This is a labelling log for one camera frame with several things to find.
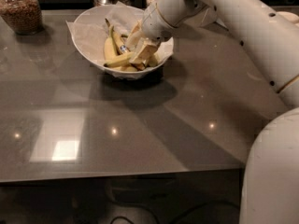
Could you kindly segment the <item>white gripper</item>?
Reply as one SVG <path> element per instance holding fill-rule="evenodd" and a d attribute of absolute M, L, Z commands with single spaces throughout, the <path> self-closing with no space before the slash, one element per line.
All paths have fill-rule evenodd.
<path fill-rule="evenodd" d="M 159 48 L 159 42 L 167 42 L 174 27 L 165 19 L 157 2 L 152 2 L 137 21 L 125 40 L 125 46 L 133 55 L 129 63 L 139 64 L 150 58 Z"/>

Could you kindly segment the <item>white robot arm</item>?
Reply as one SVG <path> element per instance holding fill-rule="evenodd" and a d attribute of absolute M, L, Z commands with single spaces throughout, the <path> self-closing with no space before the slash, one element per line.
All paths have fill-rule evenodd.
<path fill-rule="evenodd" d="M 239 224 L 299 224 L 299 26 L 260 0 L 158 0 L 129 35 L 134 60 L 190 16 L 212 8 L 290 111 L 272 120 L 249 153 Z"/>

